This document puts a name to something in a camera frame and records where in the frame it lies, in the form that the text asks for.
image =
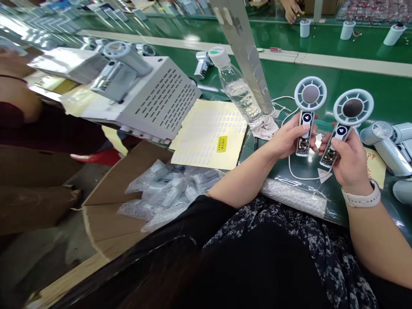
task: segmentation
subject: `white bottle cap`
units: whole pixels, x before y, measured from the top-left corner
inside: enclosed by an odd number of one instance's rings
[[[216,46],[208,52],[210,59],[215,64],[215,67],[221,68],[230,64],[230,58],[226,50],[222,46]]]

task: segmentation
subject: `hand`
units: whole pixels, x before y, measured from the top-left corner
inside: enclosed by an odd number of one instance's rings
[[[293,154],[297,147],[297,138],[304,135],[310,130],[308,124],[300,126],[299,125],[300,113],[296,114],[289,120],[283,127],[281,127],[272,139],[266,143],[264,147],[267,148],[270,156],[275,159],[284,159]],[[318,131],[318,126],[313,124],[310,148],[314,152],[318,152],[318,148],[315,145],[316,132]]]
[[[280,3],[285,9],[285,18],[290,24],[296,21],[297,13],[303,14],[296,0],[280,0]]]
[[[326,134],[322,139],[322,145],[319,147],[320,156],[323,155],[331,134]],[[355,131],[351,130],[349,132],[346,142],[334,137],[331,143],[339,153],[333,165],[333,171],[343,190],[346,193],[355,195],[366,196],[372,194],[373,189],[368,177],[366,152]]]

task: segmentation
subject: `yellow label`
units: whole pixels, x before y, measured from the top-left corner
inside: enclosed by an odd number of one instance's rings
[[[218,147],[216,152],[225,152],[227,144],[227,136],[220,136],[218,140]]]

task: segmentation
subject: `white metal box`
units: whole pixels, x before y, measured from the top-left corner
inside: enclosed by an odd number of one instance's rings
[[[144,59],[153,70],[139,78],[122,104],[99,96],[82,117],[156,142],[173,140],[201,91],[169,57]]]

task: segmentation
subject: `white watch strap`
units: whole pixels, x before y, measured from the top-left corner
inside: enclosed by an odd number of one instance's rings
[[[342,194],[346,203],[352,207],[374,207],[379,204],[381,201],[381,191],[379,190],[379,186],[373,179],[370,179],[370,183],[373,186],[373,192],[367,196],[346,193],[342,188]]]

